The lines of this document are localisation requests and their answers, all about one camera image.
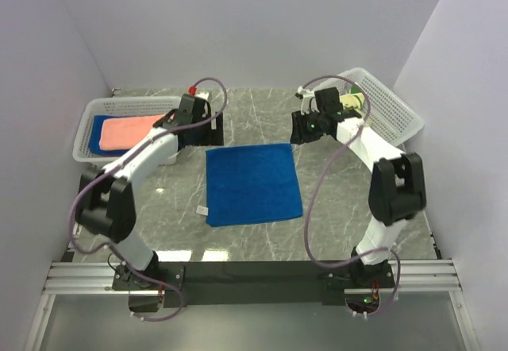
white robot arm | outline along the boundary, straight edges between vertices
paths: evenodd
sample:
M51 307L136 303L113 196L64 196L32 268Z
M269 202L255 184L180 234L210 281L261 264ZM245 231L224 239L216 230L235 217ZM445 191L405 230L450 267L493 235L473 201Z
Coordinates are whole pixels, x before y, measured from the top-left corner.
M302 107L292 115L291 143L316 141L324 134L342 144L349 143L364 124L358 112L343 109L336 88L309 91L300 87L297 96L302 99ZM406 155L367 126L349 148L372 173L369 195L372 217L355 254L389 249L407 220L425 208L421 158L417 154ZM377 252L362 256L361 260L364 265L376 265L387 258L388 252Z
M133 191L160 164L176 156L183 147L224 144L222 115L195 129L167 133L170 127L209 118L208 97L208 93L184 94L179 108L154 123L146 137L126 154L103 168L92 167L82 174L80 190L98 176L118 170L85 195L78 205L75 220L90 232L108 237L115 243L115 249L122 259L138 271L147 271L151 266L156 268L158 258L134 229L136 211Z

orange cloth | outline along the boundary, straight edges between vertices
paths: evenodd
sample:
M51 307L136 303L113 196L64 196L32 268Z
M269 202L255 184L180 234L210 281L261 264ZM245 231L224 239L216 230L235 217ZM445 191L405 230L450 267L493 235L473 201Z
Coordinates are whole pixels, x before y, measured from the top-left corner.
M104 151L129 150L150 132L153 122L163 116L164 114L106 119L102 124L99 148Z

marble surface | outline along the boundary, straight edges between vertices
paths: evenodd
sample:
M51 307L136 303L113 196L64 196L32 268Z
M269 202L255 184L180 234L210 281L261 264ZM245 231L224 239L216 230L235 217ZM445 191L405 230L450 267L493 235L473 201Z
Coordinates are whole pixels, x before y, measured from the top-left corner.
M116 95L181 95L183 89L116 91ZM222 95L212 91L212 106ZM288 142L291 112L299 108L292 89L230 89L225 110L225 144ZM323 166L339 144L331 137L293 145L304 210ZM196 214L206 205L206 148L185 148L175 164L161 166L135 192L137 230L161 260L307 260L303 219L211 228ZM323 260L349 257L370 220L370 173L347 151L332 166L312 213L311 248ZM80 241L98 239L86 231ZM436 258L424 214L402 231L396 246L403 259ZM77 261L104 261L108 253L77 256Z

purple cable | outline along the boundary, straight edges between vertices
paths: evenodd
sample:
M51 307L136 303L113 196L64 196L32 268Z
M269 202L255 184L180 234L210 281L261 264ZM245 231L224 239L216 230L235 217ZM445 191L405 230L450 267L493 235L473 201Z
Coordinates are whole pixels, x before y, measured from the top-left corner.
M196 123L192 123L190 125L184 125L184 126L176 126L174 128L171 128L163 133L159 133L157 135L155 135L150 141L145 141L139 148L136 149L136 151L134 151L132 154L130 154L127 158L125 158L124 160L124 163L123 163L123 166L126 166L127 164L129 164L130 162L132 162L140 153L142 153L153 141L157 141L159 140L160 138L162 137L165 137L169 134L173 134L173 133L177 133L179 131L182 131L182 130L187 130L187 129L193 129L193 128L196 128L196 127L199 127L199 126L202 126L202 125L205 125L211 121L213 121L215 118L217 118L225 109L227 103L228 103L228 92L224 86L224 84L219 80L219 79L216 79L214 77L205 77L205 78L202 78L202 79L199 79L198 81L196 81L194 83L194 87L197 87L200 83L203 83L204 81L214 81L215 83L217 83L221 89L222 89L222 93L224 94L224 102L222 103L222 106L221 108L217 111L217 113L215 113L213 116L203 120L203 121L200 121L200 122L196 122ZM180 300L180 305L178 307L178 309L176 309L173 313L169 314L169 315L166 315L164 317L161 317L161 318L146 318L146 317L143 317L139 314L134 314L134 316L136 316L137 318L140 318L146 322L162 322L162 321L166 321L168 319L171 319L171 318L174 318L176 315L178 315L178 313L183 309L183 306L184 306L184 302L185 302L185 299L183 297L183 294L182 292L174 285L171 285L170 283L165 283L163 281L158 281L158 280L154 280L153 278L150 278L150 277L147 277L147 276L144 276L143 274L141 274L140 272L138 272L131 264L129 264L126 260L124 260L120 253L117 251L116 247L115 247L115 244L112 242L112 241L104 241L102 242L101 244L95 246L94 248L92 249L83 249L81 247L81 245L78 244L76 238L74 237L74 234L73 234L73 229L74 229L74 223L75 223L75 213L76 213L76 210L78 208L78 205L79 203L81 202L81 200L83 199L83 197L88 193L90 192L90 190L96 186L97 184L101 183L104 179L106 179L107 177L113 175L114 173L118 172L119 170L121 170L121 166L117 166L115 168L112 168L111 170L109 170L108 172L105 172L103 173L102 175L100 175L97 179L94 179L92 180L89 184L87 184L79 193L78 195L76 196L74 202L72 203L71 205L71 209L69 210L69 215L68 215L68 218L67 218L67 229L68 229L68 235L69 235L69 240L71 241L72 243L72 246L80 253L82 254L93 254L93 253L96 253L98 250L100 249L103 249L104 247L110 247L111 248L111 251L115 254L115 256L117 256L121 262L125 262L125 265L129 268L129 270L131 271L132 274L134 274L136 277L142 279L142 280L145 280L151 284L159 284L159 285L163 285L165 286L166 288L170 289L170 290L173 290L176 292L176 294L178 295L179 297L179 300Z
M308 83L304 84L302 87L305 89L310 84L315 83L316 81L319 81L319 80L322 80L322 79L339 79L339 80L345 81L346 83L350 83L351 85L357 87L358 90L364 95L365 102L367 103L367 111L365 112L364 122L366 122L368 120L368 118L371 115L371 100L368 97L368 95L365 92L365 90L362 88L362 86L359 85L358 83L356 83L355 81L353 81L351 79L348 79L346 77L343 77L341 75L323 75L321 77L317 77L316 79L311 79ZM335 160L337 160L337 158L339 156L341 156L346 151L346 149L348 148L348 146L352 142L354 142L356 139L358 139L361 136L362 132L364 131L364 127L365 127L365 124L361 125L358 128L358 130L356 131L355 135L353 135L351 137L351 139L349 139L349 141L344 143L330 157L328 162L326 162L325 168L323 169L323 173L319 177L319 180L316 183L316 187L314 188L314 192L312 193L312 197L310 198L309 208L307 209L307 211L305 213L305 223L304 223L304 226L303 226L303 242L304 242L305 250L307 251L307 255L309 256L309 258L317 266L319 266L321 268L327 268L327 269L343 268L344 266L348 266L348 265L350 265L350 264L352 264L354 262L357 262L362 257L368 256L369 254L373 254L373 253L388 252L389 251L389 252L391 252L395 256L395 259L397 260L397 280L395 282L394 290L392 291L392 293L391 293L390 297L388 298L388 300L378 310L374 311L373 313L368 314L368 316L371 316L371 315L378 314L380 311L383 311L388 305L390 305L394 301L394 298L397 295L398 286L399 286L399 283L400 283L400 267L401 267L400 259L399 259L398 255L393 250L391 250L389 248L377 248L377 249L368 250L365 253L358 254L358 255L356 255L354 257L351 257L349 260L339 261L339 262L336 262L336 263L326 263L326 262L318 260L314 256L314 254L312 254L312 252L310 251L310 242L309 242L310 214L312 213L312 209L314 208L314 204L316 203L316 198L318 197L319 188L323 184L323 181L325 180L326 174L328 173L329 169L332 167L333 162L335 162Z

